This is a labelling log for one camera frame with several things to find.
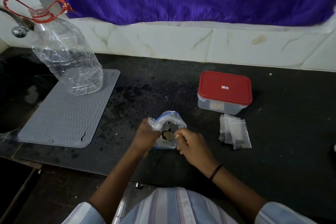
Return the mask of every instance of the shirt sleeve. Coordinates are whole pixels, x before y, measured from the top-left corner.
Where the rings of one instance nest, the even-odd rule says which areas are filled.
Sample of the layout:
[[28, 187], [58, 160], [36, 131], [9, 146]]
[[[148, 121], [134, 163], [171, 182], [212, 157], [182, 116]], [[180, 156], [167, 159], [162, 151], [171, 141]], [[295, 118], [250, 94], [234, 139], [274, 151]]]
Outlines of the shirt sleeve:
[[100, 213], [89, 203], [83, 202], [70, 213], [62, 224], [105, 224]]
[[255, 224], [316, 224], [285, 205], [268, 202], [258, 213]]

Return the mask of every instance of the faucet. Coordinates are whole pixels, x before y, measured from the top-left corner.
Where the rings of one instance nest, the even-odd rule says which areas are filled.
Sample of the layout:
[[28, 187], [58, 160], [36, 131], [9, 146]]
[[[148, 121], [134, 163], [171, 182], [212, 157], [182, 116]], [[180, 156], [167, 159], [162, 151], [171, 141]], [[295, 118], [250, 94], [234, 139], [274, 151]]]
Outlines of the faucet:
[[35, 23], [26, 19], [21, 18], [19, 16], [16, 16], [15, 14], [12, 14], [10, 11], [8, 11], [4, 6], [0, 5], [0, 11], [8, 14], [10, 17], [12, 17], [18, 26], [12, 28], [12, 34], [15, 37], [23, 38], [25, 37], [30, 30], [34, 31]]

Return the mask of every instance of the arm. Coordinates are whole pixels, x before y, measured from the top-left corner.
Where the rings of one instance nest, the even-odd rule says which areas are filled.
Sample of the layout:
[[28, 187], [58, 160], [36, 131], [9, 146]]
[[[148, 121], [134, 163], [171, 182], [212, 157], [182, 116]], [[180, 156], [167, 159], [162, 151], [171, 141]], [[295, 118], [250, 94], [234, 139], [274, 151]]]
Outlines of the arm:
[[143, 119], [131, 146], [91, 196], [89, 203], [101, 214], [105, 223], [112, 222], [135, 168], [140, 160], [147, 156], [158, 137], [160, 131], [150, 131], [147, 119]]
[[[210, 178], [219, 163], [212, 156], [203, 136], [186, 128], [177, 130], [175, 136], [178, 137], [177, 149], [180, 154], [183, 154], [190, 164]], [[212, 181], [251, 222], [254, 222], [260, 209], [267, 203], [264, 198], [224, 167], [221, 167]]]

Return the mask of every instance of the hand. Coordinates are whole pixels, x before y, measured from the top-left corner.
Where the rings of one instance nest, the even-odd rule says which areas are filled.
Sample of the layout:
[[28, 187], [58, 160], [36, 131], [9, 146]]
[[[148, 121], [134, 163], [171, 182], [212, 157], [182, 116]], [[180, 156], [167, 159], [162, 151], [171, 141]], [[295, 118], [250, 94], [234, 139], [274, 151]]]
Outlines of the hand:
[[144, 158], [147, 156], [150, 148], [154, 146], [155, 140], [161, 136], [160, 131], [151, 131], [148, 125], [148, 120], [143, 119], [139, 125], [130, 148], [134, 149]]
[[180, 154], [209, 178], [219, 163], [212, 156], [203, 136], [186, 128], [178, 129], [175, 136], [178, 140], [176, 149]]

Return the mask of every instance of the plastic container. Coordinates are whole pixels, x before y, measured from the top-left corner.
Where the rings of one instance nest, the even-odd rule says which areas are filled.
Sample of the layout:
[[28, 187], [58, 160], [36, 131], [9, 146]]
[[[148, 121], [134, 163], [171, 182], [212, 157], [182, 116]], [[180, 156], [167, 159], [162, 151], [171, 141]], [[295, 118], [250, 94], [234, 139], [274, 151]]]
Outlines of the plastic container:
[[[32, 18], [44, 21], [51, 17], [45, 8], [29, 9]], [[78, 27], [61, 18], [35, 23], [38, 36], [31, 47], [35, 55], [73, 95], [100, 90], [103, 84], [102, 65]]]
[[252, 103], [251, 81], [241, 75], [205, 71], [197, 96], [199, 108], [235, 115]]

